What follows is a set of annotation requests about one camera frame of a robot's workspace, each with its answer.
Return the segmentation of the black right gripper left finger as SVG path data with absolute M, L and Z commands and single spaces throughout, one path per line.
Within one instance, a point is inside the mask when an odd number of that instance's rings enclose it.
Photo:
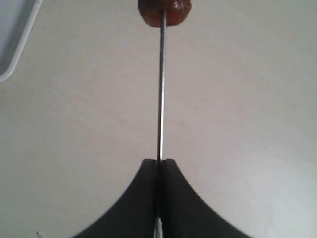
M 77 238 L 153 238 L 157 162 L 144 159 L 121 197 Z

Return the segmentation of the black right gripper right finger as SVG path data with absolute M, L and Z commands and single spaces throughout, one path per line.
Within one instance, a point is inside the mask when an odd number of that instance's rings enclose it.
M 160 218 L 164 238 L 247 238 L 194 191 L 173 159 L 160 163 Z

